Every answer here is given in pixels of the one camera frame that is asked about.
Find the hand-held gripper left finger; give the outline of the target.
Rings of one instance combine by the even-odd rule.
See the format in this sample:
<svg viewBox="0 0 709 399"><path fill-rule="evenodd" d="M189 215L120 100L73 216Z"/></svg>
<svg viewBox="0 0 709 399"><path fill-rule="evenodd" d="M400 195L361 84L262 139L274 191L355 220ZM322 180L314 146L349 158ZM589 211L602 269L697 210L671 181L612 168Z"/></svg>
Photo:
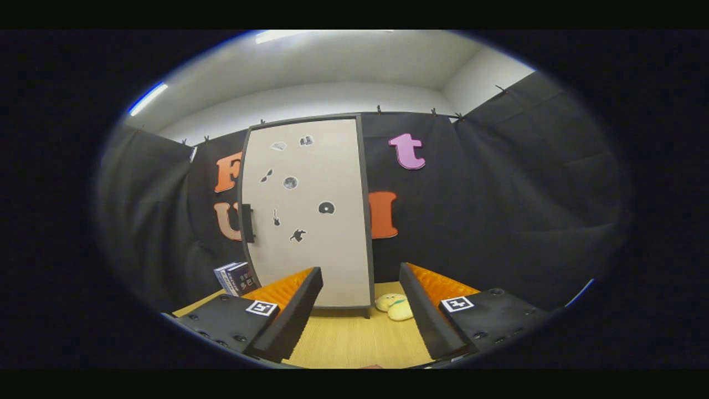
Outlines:
<svg viewBox="0 0 709 399"><path fill-rule="evenodd" d="M243 297L217 295L174 323L230 352L280 363L299 343L322 287L321 268L307 268Z"/></svg>

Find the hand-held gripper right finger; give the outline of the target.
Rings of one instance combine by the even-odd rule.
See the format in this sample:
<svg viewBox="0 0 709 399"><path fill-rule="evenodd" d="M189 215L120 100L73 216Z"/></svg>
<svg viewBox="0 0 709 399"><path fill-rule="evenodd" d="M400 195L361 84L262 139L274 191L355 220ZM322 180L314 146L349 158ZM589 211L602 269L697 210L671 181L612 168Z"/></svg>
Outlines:
<svg viewBox="0 0 709 399"><path fill-rule="evenodd" d="M478 290L412 263L400 264L398 280L435 361L494 353L549 320L548 311L507 290Z"/></svg>

